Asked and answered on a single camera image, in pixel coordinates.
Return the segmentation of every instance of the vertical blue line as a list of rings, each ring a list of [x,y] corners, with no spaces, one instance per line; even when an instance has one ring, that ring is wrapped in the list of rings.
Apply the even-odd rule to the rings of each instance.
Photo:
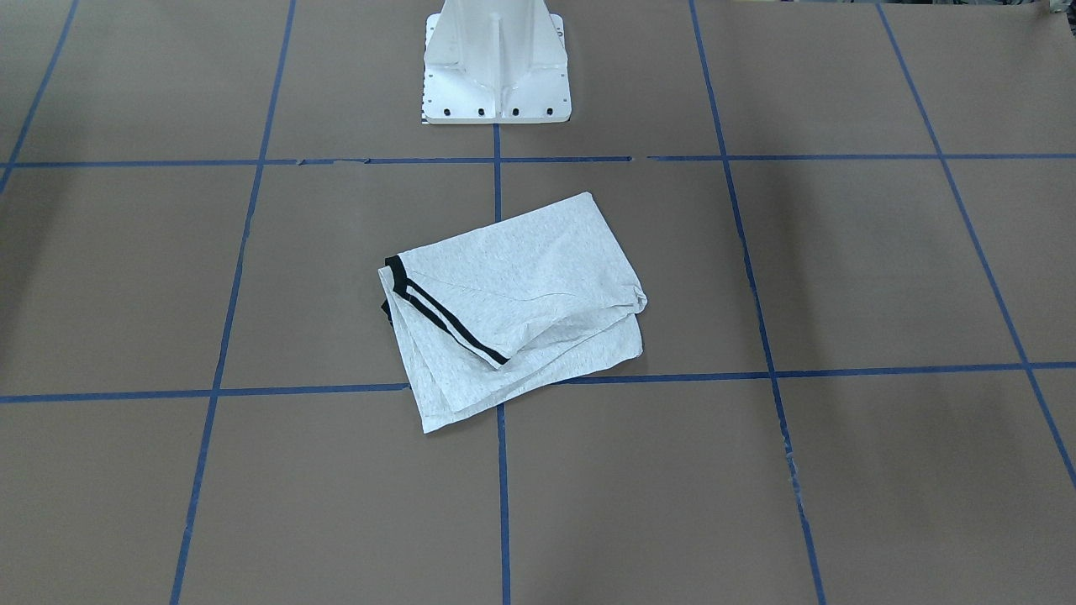
[[[11,150],[11,156],[8,158],[8,165],[4,166],[3,175],[0,177],[0,194],[2,194],[4,188],[8,186],[8,180],[11,179],[11,172],[15,169],[15,161],[18,159],[19,152],[23,151],[23,144],[26,143],[26,136],[30,132],[30,124],[33,123],[33,116],[38,113],[38,105],[41,104],[41,99],[45,96],[45,88],[48,86],[48,81],[53,78],[53,71],[56,69],[56,62],[60,59],[60,53],[63,51],[63,44],[67,42],[68,33],[71,32],[71,23],[74,22],[74,13],[77,10],[79,0],[73,0],[71,2],[71,9],[68,10],[67,20],[63,22],[63,29],[60,31],[60,38],[56,41],[56,48],[53,51],[53,58],[48,60],[48,67],[45,68],[45,75],[41,79],[41,86],[38,86],[38,93],[33,96],[33,102],[30,103],[30,111],[26,113],[26,119],[23,121],[23,128],[18,131],[18,139],[15,140],[15,146]]]
[[[695,29],[695,44],[698,47],[698,58],[703,67],[703,76],[706,81],[706,93],[710,100],[710,112],[713,116],[713,130],[718,137],[718,147],[721,152],[721,164],[725,171],[725,184],[728,187],[728,199],[732,202],[733,216],[736,221],[736,235],[739,236],[740,247],[744,250],[744,269],[747,272],[747,281],[751,286],[751,295],[754,298],[754,311],[759,321],[759,336],[762,339],[762,350],[766,356],[766,371],[769,375],[769,386],[774,394],[774,406],[777,410],[777,420],[781,430],[781,437],[784,439],[784,460],[789,466],[789,475],[792,479],[792,492],[795,495],[796,510],[799,513],[799,526],[803,530],[804,543],[807,548],[807,558],[810,562],[811,577],[815,580],[815,593],[819,605],[825,605],[825,590],[822,586],[822,574],[818,565],[818,555],[815,552],[815,538],[811,534],[810,522],[807,520],[807,512],[804,509],[803,491],[799,486],[799,470],[796,467],[792,452],[792,436],[789,433],[789,423],[784,416],[784,404],[781,400],[781,389],[777,379],[777,370],[774,367],[774,355],[769,348],[769,336],[766,334],[766,320],[762,312],[762,299],[759,297],[759,286],[754,279],[754,269],[751,265],[751,252],[748,248],[747,234],[744,230],[744,220],[740,215],[739,200],[736,196],[736,185],[733,183],[732,166],[728,163],[728,153],[725,147],[724,130],[721,128],[721,114],[718,112],[717,95],[713,92],[713,83],[710,80],[710,67],[706,60],[706,47],[703,44],[703,32],[698,24],[698,11],[695,9],[695,0],[688,0],[691,9],[691,20]]]
[[[500,222],[500,125],[493,125],[493,217]],[[505,435],[505,404],[497,406],[497,467],[500,478],[500,602],[512,603],[512,559],[508,525],[508,441]]]
[[[291,0],[287,6],[287,20],[284,24],[284,39],[280,46],[280,57],[277,60],[277,75],[273,79],[272,93],[269,96],[269,109],[266,112],[265,130],[261,133],[261,151],[258,153],[257,169],[254,171],[254,184],[251,186],[251,199],[246,206],[246,220],[243,224],[243,236],[239,243],[239,255],[236,259],[236,272],[231,280],[231,294],[228,297],[228,312],[224,320],[221,335],[221,353],[213,375],[214,394],[209,399],[206,410],[206,425],[202,428],[201,446],[198,450],[198,464],[195,467],[194,484],[190,488],[190,502],[187,505],[187,520],[183,529],[183,540],[180,545],[180,555],[175,564],[175,578],[172,582],[171,605],[179,605],[180,593],[183,590],[183,577],[186,573],[187,555],[190,551],[190,539],[194,536],[195,518],[198,513],[198,498],[201,495],[202,477],[206,474],[206,461],[209,455],[210,439],[213,434],[213,421],[216,418],[217,392],[224,380],[224,365],[228,357],[228,343],[231,339],[231,325],[236,316],[236,305],[239,300],[239,286],[243,278],[243,257],[246,253],[246,241],[251,236],[251,224],[257,207],[258,192],[261,188],[261,175],[265,172],[266,154],[269,150],[269,137],[272,133],[272,121],[277,111],[277,97],[280,95],[280,84],[284,78],[284,64],[287,58],[287,45],[292,38],[292,23],[295,19],[296,0]]]
[[[1046,397],[1043,395],[1042,389],[1038,386],[1038,379],[1035,378],[1035,371],[1028,358],[1028,353],[1023,348],[1023,342],[1020,340],[1020,336],[1016,332],[1016,324],[1013,322],[1013,316],[1009,314],[1008,306],[1005,305],[1005,299],[1002,297],[1001,287],[997,285],[997,281],[994,279],[994,272],[990,268],[990,263],[987,261],[987,254],[982,250],[982,244],[979,242],[979,236],[975,233],[975,226],[972,224],[972,216],[967,213],[967,207],[964,205],[964,198],[960,195],[960,189],[957,187],[957,180],[953,179],[952,171],[949,169],[949,161],[946,159],[945,154],[942,153],[942,144],[938,142],[937,135],[934,132],[934,126],[931,124],[930,116],[926,115],[926,108],[923,105],[923,99],[919,96],[919,89],[916,87],[915,81],[911,79],[911,72],[908,70],[908,64],[904,60],[904,54],[901,52],[900,44],[896,43],[896,36],[893,34],[893,28],[889,25],[889,19],[886,17],[886,11],[882,10],[881,4],[876,4],[875,8],[878,10],[878,16],[881,17],[881,25],[886,28],[886,34],[889,36],[889,42],[893,45],[893,52],[896,54],[896,60],[901,65],[901,71],[904,72],[904,79],[908,83],[908,88],[911,89],[911,96],[916,99],[916,105],[919,108],[919,114],[923,118],[923,124],[926,126],[926,132],[931,137],[931,142],[934,143],[934,151],[937,153],[938,161],[942,163],[942,168],[945,170],[946,180],[949,182],[949,189],[952,192],[953,199],[957,200],[957,208],[960,209],[960,215],[964,220],[964,227],[967,229],[967,235],[972,239],[972,244],[975,247],[975,253],[979,257],[979,264],[982,265],[982,270],[987,275],[987,281],[990,283],[990,290],[994,293],[994,300],[997,301],[997,308],[1002,312],[1002,318],[1005,320],[1005,326],[1008,328],[1009,336],[1013,338],[1013,344],[1016,347],[1017,354],[1020,356],[1020,364],[1023,366],[1024,374],[1028,375],[1028,381],[1031,383],[1031,390],[1035,393],[1035,399],[1038,400],[1038,408],[1043,412],[1043,418],[1046,420],[1046,425],[1050,430],[1050,435],[1053,437],[1053,445],[1058,448],[1058,453],[1061,455],[1061,462],[1065,466],[1065,470],[1068,472],[1068,480],[1072,482],[1073,487],[1076,488],[1076,468],[1073,467],[1072,458],[1068,456],[1068,450],[1065,449],[1065,442],[1061,438],[1061,433],[1058,431],[1058,425],[1053,421],[1053,414],[1050,412],[1050,407],[1046,403]]]

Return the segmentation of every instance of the white plastic part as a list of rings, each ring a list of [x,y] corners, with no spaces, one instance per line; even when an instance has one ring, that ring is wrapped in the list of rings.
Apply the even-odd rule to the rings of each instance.
[[[564,20],[543,0],[445,0],[426,19],[422,119],[541,124],[571,116]]]

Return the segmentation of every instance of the folded cloth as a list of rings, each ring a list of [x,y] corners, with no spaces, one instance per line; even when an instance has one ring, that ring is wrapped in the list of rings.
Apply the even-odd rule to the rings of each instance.
[[[424,433],[642,354],[647,296],[589,193],[378,275]]]

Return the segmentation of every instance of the black stripe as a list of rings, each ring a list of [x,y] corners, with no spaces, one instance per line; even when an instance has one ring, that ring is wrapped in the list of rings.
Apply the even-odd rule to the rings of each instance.
[[[436,298],[430,296],[425,290],[422,289],[422,286],[414,283],[414,281],[408,278],[407,269],[404,267],[404,261],[401,261],[398,255],[393,256],[391,258],[385,258],[385,266],[392,269],[393,271],[393,292],[395,292],[401,298],[404,298],[412,306],[414,306],[414,308],[417,309],[419,312],[421,312],[423,315],[425,315],[426,319],[434,322],[434,325],[443,329],[444,332],[449,333],[449,335],[451,335],[453,338],[455,338],[455,335],[452,335],[452,332],[449,330],[448,326],[444,325],[444,322],[442,322],[440,318],[437,318],[436,314],[433,311],[430,311],[429,308],[423,305],[421,300],[419,300],[410,293],[408,293],[407,289],[409,286],[413,289],[415,292],[417,292],[420,295],[422,295],[422,297],[428,300],[434,307],[436,307],[437,310],[442,315],[444,315],[444,319],[449,320],[449,323],[452,324],[452,327],[454,327],[456,332],[459,333],[459,336],[464,337],[464,339],[467,341],[468,344],[489,355],[490,358],[496,362],[498,365],[505,365],[508,363],[508,357],[501,355],[497,351],[480,342],[479,339],[475,338],[475,335],[471,334],[469,329],[467,329],[467,326],[465,326],[463,322],[461,322],[459,319],[452,313],[452,311],[445,309],[443,305],[441,305]]]

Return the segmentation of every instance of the gray garment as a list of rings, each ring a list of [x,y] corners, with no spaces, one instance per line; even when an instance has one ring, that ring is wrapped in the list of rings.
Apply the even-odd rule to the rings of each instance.
[[[642,353],[647,297],[589,193],[378,273],[426,433]]]

